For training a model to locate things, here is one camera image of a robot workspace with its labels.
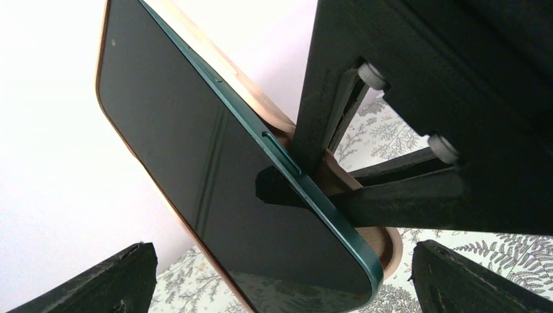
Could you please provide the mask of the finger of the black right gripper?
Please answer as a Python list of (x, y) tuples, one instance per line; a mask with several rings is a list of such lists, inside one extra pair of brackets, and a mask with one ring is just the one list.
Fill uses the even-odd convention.
[(429, 148), (352, 176), (325, 149), (309, 169), (316, 185), (354, 227), (463, 230), (463, 182)]
[(312, 175), (321, 166), (363, 63), (383, 74), (389, 104), (413, 128), (403, 98), (413, 93), (414, 57), (411, 1), (318, 1), (291, 144), (301, 169)]

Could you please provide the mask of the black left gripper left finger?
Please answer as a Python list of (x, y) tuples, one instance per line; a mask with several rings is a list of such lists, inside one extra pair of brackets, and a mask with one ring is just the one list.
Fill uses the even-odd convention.
[(11, 312), (148, 312), (157, 264), (153, 243), (135, 243)]

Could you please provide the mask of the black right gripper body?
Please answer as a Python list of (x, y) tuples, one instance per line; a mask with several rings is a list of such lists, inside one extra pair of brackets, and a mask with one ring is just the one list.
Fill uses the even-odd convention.
[(445, 170), (387, 226), (552, 234), (552, 2), (388, 1), (387, 100)]

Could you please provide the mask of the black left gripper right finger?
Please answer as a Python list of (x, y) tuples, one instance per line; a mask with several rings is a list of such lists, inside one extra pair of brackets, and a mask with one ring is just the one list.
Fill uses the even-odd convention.
[(410, 279), (423, 312), (552, 312), (552, 301), (433, 240), (413, 249)]

